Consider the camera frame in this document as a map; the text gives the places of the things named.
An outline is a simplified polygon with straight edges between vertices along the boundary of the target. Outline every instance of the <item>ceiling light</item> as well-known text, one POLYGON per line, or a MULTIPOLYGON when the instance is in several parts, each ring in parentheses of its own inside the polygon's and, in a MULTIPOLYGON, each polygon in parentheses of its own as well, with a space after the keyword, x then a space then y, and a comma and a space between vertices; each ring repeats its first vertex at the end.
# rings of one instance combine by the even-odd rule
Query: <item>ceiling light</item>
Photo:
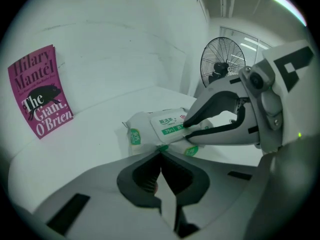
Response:
POLYGON ((260 46, 260 47, 263 48, 263 49, 266 49, 266 50, 269 49, 268 47, 266 47, 266 46, 264 46, 264 45, 262 45, 261 43, 258 43, 258 42, 256 42, 256 41, 253 41, 253 40, 251 40, 250 38, 245 37, 244 40, 249 41, 249 42, 251 42, 251 43, 253 43, 253 44, 257 45, 257 46, 260 46))
POLYGON ((229 61, 229 60, 227 60, 229 63, 232 63, 232 64, 236 64, 236 65, 238 65, 237 63, 234 63, 234 62, 231 62, 231 61, 229 61))
POLYGON ((247 48, 249 48, 249 49, 251 49, 251 50, 253 50, 253 51, 257 51, 257 49, 255 49, 255 48, 253 48, 253 47, 251 47, 251 46, 249 46, 249 45, 246 45, 245 43, 240 43, 240 45, 241 46, 244 46, 244 47, 247 47, 247 48))
POLYGON ((288 0, 275 0, 275 1, 278 2, 280 5, 284 6, 286 9, 288 9, 294 16, 297 17, 299 21, 301 21, 301 23, 305 27, 307 26, 307 22, 305 18, 302 16, 302 14, 298 11, 298 9, 292 3, 290 3, 288 0))
POLYGON ((236 58, 238 58, 238 59, 240 59, 240 60, 243 60, 243 61, 247 61, 246 59, 240 58, 240 57, 238 57, 238 56, 236 56, 236 55, 233 55, 233 54, 231 54, 231 56, 236 57, 236 58))

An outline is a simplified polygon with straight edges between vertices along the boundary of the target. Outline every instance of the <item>white table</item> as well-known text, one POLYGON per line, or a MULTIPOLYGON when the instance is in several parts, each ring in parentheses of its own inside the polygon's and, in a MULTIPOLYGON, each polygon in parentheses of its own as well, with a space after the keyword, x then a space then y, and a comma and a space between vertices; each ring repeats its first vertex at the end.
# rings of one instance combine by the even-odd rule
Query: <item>white table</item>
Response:
MULTIPOLYGON (((83 172, 128 156, 127 129, 133 114, 189 108, 196 99, 160 87, 148 87, 92 106, 42 140, 35 139, 13 160, 9 195, 31 213, 48 196, 83 172)), ((222 113, 214 126, 229 122, 222 113)), ((206 146, 196 157, 243 165, 258 165, 262 153, 252 146, 206 146)))

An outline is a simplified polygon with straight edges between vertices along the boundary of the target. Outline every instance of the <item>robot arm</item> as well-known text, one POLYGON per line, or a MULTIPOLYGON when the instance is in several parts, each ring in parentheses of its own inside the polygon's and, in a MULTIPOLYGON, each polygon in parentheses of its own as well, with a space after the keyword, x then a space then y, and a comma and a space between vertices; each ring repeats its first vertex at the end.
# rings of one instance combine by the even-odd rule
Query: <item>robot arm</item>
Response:
POLYGON ((298 70, 306 70, 314 56, 303 40, 265 50, 263 56, 264 60, 252 67, 243 67, 239 75, 220 78, 203 91, 191 106, 184 127, 196 125, 222 111, 236 114, 237 120, 195 131, 186 136, 190 142, 205 145, 260 143, 261 149, 269 153, 277 151, 284 138, 290 139, 286 134, 293 122, 290 122, 290 108, 287 107, 288 124, 284 125, 283 105, 293 95, 291 91, 301 78, 302 70, 298 70))

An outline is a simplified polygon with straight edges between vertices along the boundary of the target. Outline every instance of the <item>pink book cover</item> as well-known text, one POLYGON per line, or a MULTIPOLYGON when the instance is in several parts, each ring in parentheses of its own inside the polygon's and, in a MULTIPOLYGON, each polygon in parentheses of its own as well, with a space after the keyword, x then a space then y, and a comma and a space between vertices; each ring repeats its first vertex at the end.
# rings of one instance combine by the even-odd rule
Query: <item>pink book cover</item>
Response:
POLYGON ((73 119, 53 45, 22 57, 8 67, 8 73, 21 113, 39 139, 73 119))

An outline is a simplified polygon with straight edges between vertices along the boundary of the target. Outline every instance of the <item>electric fan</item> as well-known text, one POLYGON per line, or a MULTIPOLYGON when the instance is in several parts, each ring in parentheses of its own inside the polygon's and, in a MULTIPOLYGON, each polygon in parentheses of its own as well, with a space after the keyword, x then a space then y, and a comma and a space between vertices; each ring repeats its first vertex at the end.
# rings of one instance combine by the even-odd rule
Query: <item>electric fan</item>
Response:
POLYGON ((202 53, 202 82, 207 87, 220 78, 238 75, 245 65, 245 56, 236 42, 227 37, 215 38, 206 45, 202 53))

